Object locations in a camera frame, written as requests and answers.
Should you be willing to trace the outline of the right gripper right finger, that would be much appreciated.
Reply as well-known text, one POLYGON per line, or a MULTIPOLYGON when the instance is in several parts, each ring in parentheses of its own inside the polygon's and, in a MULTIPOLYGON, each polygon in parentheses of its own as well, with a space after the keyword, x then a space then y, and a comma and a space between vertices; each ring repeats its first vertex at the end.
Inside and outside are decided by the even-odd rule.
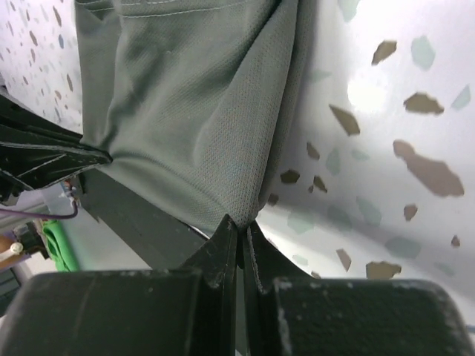
POLYGON ((424 280, 324 279, 304 273, 263 235, 243 234, 253 355, 469 355, 454 301, 424 280))

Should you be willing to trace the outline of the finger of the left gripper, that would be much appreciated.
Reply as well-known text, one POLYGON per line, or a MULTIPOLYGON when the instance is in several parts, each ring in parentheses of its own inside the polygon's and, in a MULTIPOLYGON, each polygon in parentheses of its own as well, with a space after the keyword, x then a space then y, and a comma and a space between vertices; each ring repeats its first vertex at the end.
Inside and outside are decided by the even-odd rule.
POLYGON ((77 133, 41 118, 1 96, 2 148, 85 148, 77 133))
POLYGON ((112 162, 84 145, 1 143, 1 203, 112 162))

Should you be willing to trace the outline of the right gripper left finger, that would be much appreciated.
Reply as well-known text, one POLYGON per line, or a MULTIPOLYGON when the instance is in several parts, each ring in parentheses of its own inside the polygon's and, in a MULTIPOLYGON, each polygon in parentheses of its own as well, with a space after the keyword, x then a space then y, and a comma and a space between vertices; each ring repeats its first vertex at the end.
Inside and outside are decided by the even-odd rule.
POLYGON ((224 217, 179 268, 39 274, 1 326, 3 355, 233 355, 238 228, 224 217))

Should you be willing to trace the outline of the dark grey t-shirt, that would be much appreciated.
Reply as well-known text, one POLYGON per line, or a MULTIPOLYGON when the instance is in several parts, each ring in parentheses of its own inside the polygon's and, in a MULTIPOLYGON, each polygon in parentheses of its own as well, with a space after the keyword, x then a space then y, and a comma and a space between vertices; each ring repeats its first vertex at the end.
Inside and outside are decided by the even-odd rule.
POLYGON ((314 1, 76 1, 83 142, 177 219, 248 226, 295 117, 314 1))

